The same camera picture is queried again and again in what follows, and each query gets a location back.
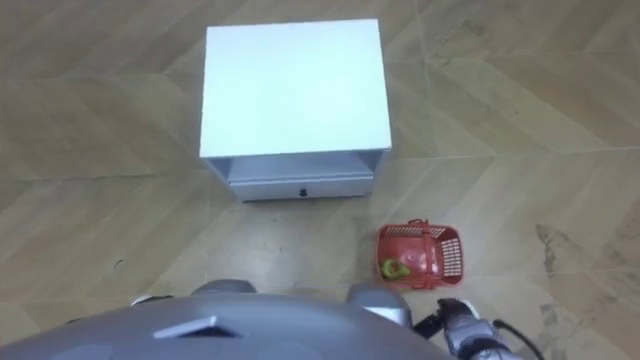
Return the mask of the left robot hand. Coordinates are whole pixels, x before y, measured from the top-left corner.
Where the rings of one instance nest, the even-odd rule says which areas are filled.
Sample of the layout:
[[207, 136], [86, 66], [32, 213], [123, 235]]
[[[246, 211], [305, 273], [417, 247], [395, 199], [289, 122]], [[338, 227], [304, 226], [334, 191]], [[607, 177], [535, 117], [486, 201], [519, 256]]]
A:
[[171, 299], [173, 298], [173, 295], [151, 295], [151, 294], [144, 294], [144, 295], [140, 295], [137, 298], [135, 298], [131, 303], [130, 306], [133, 307], [135, 305], [138, 304], [142, 304], [142, 303], [146, 303], [146, 302], [152, 302], [152, 301], [158, 301], [158, 300], [163, 300], [163, 299]]

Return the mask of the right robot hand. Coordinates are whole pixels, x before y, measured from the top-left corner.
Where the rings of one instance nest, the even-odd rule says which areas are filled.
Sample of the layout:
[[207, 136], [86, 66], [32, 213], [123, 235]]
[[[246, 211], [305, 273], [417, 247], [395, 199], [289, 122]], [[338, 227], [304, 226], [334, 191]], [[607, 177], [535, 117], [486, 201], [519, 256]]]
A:
[[437, 300], [437, 309], [413, 326], [413, 331], [429, 340], [458, 318], [479, 319], [478, 312], [467, 301], [458, 298]]

